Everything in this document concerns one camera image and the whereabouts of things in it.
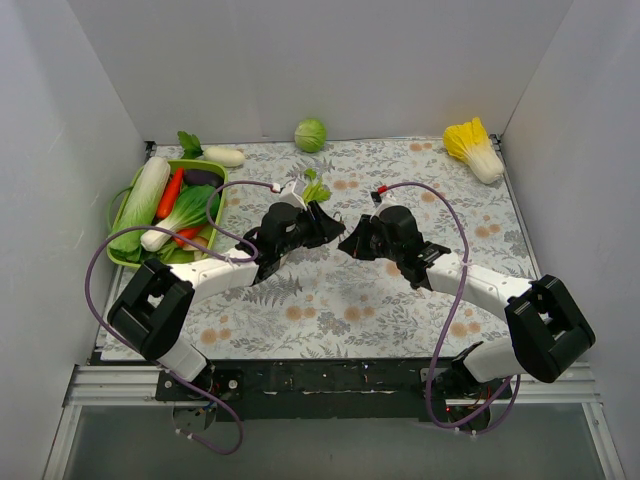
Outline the brass padlock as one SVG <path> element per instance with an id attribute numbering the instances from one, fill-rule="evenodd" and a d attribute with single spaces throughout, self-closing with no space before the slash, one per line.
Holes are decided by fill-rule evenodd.
<path id="1" fill-rule="evenodd" d="M 335 213 L 332 215 L 332 218 L 333 218 L 336 222 L 338 222 L 338 223 L 340 223 L 340 224 L 342 225 L 341 235 L 343 235 L 343 234 L 344 234 L 344 232 L 346 231 L 346 226 L 345 226 L 345 224 L 344 224 L 344 220 L 343 220 L 343 217 L 342 217 L 341 213 L 340 213 L 340 212 L 335 212 Z"/>

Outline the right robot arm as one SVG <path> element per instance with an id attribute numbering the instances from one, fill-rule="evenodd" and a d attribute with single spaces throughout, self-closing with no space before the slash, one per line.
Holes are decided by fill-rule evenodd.
<path id="1" fill-rule="evenodd" d="M 472 345 L 453 360 L 448 374 L 464 397 L 512 375 L 552 383 L 595 344 L 592 328 L 561 280 L 511 277 L 466 264 L 449 248 L 424 240 L 406 207 L 362 216 L 338 248 L 357 260 L 390 260 L 412 288 L 459 295 L 507 324 L 508 337 Z"/>

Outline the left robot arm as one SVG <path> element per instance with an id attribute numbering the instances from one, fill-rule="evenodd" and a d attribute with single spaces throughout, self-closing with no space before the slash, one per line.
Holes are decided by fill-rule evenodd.
<path id="1" fill-rule="evenodd" d="M 139 267 L 108 313 L 109 326 L 148 361 L 178 376 L 178 387 L 193 400 L 205 398 L 213 386 L 211 363 L 182 336 L 190 307 L 228 289 L 256 285 L 273 275 L 290 252 L 319 247 L 345 231 L 317 202 L 305 208 L 278 202 L 261 225 L 221 259 L 166 265 L 151 259 Z"/>

